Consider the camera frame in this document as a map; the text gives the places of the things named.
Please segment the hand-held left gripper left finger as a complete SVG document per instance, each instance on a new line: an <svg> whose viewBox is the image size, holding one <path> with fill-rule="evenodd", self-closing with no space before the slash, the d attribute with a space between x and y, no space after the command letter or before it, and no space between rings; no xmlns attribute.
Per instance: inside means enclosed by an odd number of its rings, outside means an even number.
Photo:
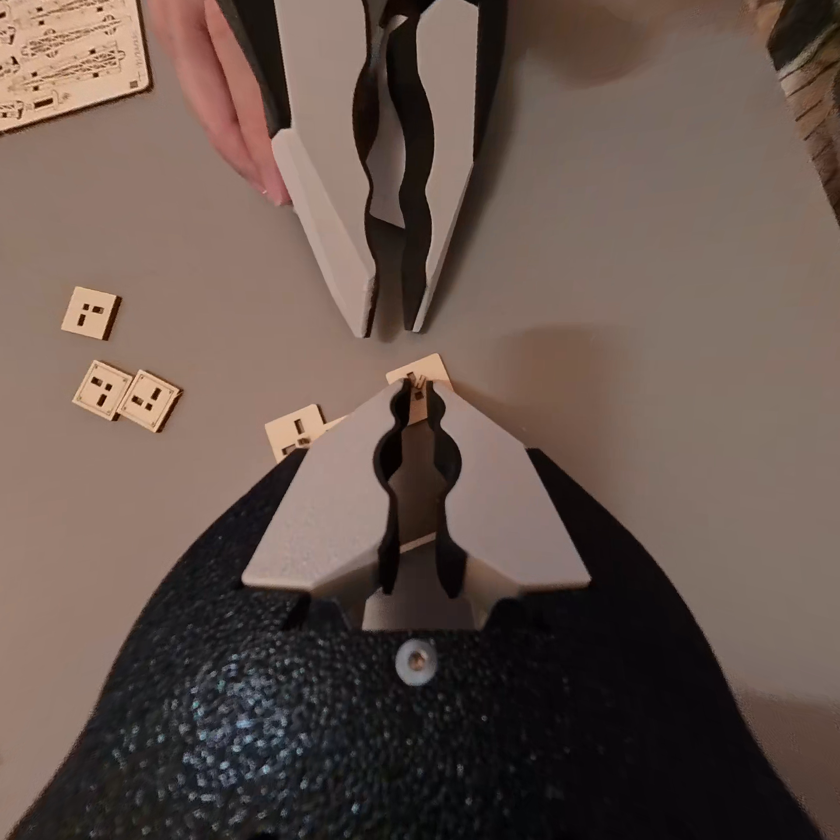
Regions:
<svg viewBox="0 0 840 840"><path fill-rule="evenodd" d="M400 558L391 478L403 463L411 384L397 381L303 456L242 583L336 602L361 627L368 599L391 594Z"/></svg>

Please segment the person's right hand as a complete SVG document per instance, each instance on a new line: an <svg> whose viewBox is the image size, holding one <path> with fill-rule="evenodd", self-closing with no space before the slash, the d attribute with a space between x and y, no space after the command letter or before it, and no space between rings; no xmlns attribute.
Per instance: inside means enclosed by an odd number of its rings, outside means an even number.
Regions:
<svg viewBox="0 0 840 840"><path fill-rule="evenodd" d="M277 167L258 81L216 1L149 1L156 38L209 143L275 206L291 199Z"/></svg>

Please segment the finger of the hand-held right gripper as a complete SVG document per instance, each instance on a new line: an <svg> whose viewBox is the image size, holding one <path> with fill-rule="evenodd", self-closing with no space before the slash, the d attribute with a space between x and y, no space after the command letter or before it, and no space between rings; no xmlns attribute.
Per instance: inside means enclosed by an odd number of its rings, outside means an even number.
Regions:
<svg viewBox="0 0 840 840"><path fill-rule="evenodd" d="M405 244L402 310L420 332L475 161L479 9L471 2L389 2L386 81L402 129L398 192Z"/></svg>
<svg viewBox="0 0 840 840"><path fill-rule="evenodd" d="M371 334L379 270L373 192L371 17L362 1L275 2L290 124L271 141L290 199L352 334Z"/></svg>

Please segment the camouflage pants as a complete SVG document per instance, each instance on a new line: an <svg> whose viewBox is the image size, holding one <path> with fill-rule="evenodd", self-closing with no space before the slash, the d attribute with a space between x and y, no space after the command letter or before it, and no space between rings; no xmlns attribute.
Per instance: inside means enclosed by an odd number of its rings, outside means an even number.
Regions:
<svg viewBox="0 0 840 840"><path fill-rule="evenodd" d="M839 218L839 2L749 1L835 218Z"/></svg>

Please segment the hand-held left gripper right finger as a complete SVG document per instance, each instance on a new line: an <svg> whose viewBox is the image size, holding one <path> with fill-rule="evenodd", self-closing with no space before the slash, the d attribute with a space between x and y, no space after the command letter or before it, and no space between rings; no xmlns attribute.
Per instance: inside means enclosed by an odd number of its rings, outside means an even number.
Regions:
<svg viewBox="0 0 840 840"><path fill-rule="evenodd" d="M501 601L582 590L592 577L528 448L448 385L427 386L437 504L437 577L481 629Z"/></svg>

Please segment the wooden sheet with long cutouts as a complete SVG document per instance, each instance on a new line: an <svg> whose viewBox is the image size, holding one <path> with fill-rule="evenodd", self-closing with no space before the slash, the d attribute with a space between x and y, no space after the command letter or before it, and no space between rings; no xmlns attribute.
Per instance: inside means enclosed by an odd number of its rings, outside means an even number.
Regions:
<svg viewBox="0 0 840 840"><path fill-rule="evenodd" d="M152 87L141 2L1 2L2 135Z"/></svg>

